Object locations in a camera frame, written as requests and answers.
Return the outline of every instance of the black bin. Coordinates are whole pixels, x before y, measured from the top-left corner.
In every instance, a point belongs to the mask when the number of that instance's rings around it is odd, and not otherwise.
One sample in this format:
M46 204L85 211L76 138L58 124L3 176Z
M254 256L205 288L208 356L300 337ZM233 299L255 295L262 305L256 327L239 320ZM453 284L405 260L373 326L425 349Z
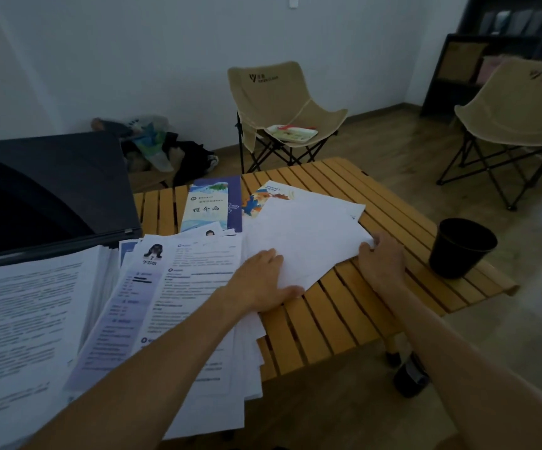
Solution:
M445 219L438 227L429 266L442 278L462 278L497 245L487 227L469 219Z

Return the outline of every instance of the black container on floor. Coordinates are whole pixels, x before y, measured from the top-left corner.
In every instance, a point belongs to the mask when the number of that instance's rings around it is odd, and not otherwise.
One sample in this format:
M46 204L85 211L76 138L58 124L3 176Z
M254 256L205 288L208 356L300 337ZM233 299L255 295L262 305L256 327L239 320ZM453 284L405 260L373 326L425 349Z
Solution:
M487 227L469 219L445 219L438 227L429 266L442 278L462 278L497 245Z
M394 386L405 398L417 396L430 382L429 375L414 352L394 376Z

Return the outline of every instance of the hand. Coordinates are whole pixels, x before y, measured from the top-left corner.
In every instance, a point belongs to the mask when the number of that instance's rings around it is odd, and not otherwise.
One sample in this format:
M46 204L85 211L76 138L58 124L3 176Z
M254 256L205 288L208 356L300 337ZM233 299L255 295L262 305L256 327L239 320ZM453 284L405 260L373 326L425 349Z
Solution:
M277 288L282 264L283 256L276 256L274 249L259 252L237 269L225 286L225 294L244 313L268 311L304 294L299 286Z
M360 271L370 286L382 297L404 285L404 250L402 245L385 232L371 234L373 250L367 243L358 248Z

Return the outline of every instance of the purple folder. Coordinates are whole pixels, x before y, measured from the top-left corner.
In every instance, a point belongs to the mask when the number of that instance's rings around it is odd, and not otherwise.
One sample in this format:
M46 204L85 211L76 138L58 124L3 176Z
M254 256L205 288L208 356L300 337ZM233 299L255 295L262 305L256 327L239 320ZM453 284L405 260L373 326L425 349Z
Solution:
M227 204L227 228L241 232L241 182L240 176L220 178L200 178L194 180L198 186L214 185L218 182L229 183L229 197Z

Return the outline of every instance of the person's left hand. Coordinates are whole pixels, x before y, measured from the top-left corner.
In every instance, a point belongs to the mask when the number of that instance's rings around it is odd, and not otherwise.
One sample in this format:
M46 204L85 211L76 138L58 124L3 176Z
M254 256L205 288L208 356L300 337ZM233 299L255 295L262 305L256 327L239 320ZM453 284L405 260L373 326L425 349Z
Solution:
M304 294L300 286L277 288L282 264L283 256L276 256L275 249L259 252L237 269L224 287L225 294L244 313L268 311Z

